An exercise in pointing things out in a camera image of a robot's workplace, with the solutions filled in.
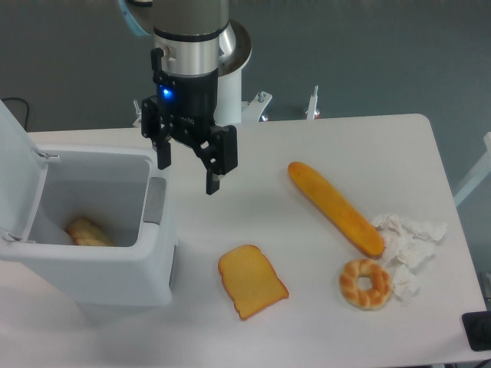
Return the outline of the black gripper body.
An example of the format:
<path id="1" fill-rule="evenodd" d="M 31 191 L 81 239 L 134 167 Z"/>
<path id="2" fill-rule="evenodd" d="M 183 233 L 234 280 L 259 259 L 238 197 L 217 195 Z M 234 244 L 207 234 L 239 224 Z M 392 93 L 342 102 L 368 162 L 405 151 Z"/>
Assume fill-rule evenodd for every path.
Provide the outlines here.
<path id="1" fill-rule="evenodd" d="M 177 76 L 163 70 L 162 48 L 150 52 L 153 82 L 162 127 L 170 138 L 191 146 L 192 130 L 215 125 L 218 71 L 199 76 Z"/>

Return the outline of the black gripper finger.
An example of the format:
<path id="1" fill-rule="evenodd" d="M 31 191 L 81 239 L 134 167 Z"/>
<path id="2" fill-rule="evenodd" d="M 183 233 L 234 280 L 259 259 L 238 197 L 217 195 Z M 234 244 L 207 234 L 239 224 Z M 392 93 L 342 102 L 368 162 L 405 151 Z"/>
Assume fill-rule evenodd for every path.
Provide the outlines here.
<path id="1" fill-rule="evenodd" d="M 191 147 L 206 169 L 206 194 L 219 190 L 220 179 L 238 166 L 237 129 L 205 126 L 190 133 Z"/>
<path id="2" fill-rule="evenodd" d="M 158 169 L 164 170 L 169 167 L 171 165 L 170 135 L 162 127 L 156 96 L 142 100 L 141 134 L 151 140 L 152 147 L 157 153 Z"/>

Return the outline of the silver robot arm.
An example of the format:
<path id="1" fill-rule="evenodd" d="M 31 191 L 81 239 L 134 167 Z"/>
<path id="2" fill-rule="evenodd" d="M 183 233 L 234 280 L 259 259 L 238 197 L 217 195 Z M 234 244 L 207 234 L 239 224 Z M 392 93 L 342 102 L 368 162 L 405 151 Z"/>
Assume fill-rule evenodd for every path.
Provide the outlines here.
<path id="1" fill-rule="evenodd" d="M 170 142 L 188 146 L 206 168 L 206 192 L 238 165 L 236 128 L 216 124 L 222 1 L 125 1 L 138 26 L 153 34 L 156 92 L 141 103 L 141 134 L 159 169 L 171 164 Z"/>

